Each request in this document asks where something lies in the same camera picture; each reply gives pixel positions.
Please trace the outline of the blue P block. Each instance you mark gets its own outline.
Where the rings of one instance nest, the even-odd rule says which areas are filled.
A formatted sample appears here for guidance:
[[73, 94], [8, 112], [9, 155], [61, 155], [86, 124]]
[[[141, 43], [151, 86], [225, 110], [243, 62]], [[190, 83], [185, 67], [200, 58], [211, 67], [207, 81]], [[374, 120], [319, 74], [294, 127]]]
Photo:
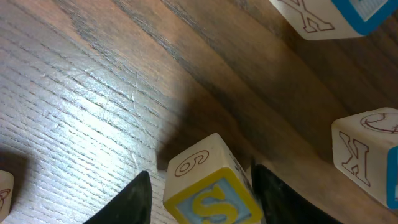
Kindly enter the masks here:
[[14, 188], [14, 176], [7, 171], [1, 171], [1, 184], [0, 184], [0, 191], [1, 191], [1, 214], [0, 214], [0, 222], [3, 222], [6, 217], [10, 213], [11, 207], [11, 200], [12, 200], [12, 191]]

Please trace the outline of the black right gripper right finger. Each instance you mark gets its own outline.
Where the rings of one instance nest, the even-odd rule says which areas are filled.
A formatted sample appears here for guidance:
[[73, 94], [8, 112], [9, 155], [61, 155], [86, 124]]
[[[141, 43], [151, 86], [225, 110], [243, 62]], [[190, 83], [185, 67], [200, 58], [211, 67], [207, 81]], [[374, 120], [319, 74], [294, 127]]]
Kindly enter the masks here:
[[251, 160], [252, 189], [261, 204], [262, 223], [337, 224], [339, 221], [308, 200], [271, 172]]

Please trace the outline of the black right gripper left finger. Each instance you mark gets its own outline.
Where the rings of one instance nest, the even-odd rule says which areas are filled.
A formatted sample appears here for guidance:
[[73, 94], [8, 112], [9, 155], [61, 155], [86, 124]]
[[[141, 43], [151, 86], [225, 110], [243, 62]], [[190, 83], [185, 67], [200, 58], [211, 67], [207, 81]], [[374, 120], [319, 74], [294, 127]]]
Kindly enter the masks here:
[[145, 224], [150, 223], [151, 211], [150, 176], [142, 171], [84, 224]]

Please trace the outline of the yellow S block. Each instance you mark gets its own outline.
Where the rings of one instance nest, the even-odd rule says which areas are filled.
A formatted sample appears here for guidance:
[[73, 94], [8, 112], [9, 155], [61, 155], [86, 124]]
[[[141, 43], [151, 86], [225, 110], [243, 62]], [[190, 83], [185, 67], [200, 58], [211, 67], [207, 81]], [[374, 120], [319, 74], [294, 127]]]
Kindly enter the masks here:
[[163, 204], [179, 223], [260, 223], [245, 172], [217, 133], [170, 160]]

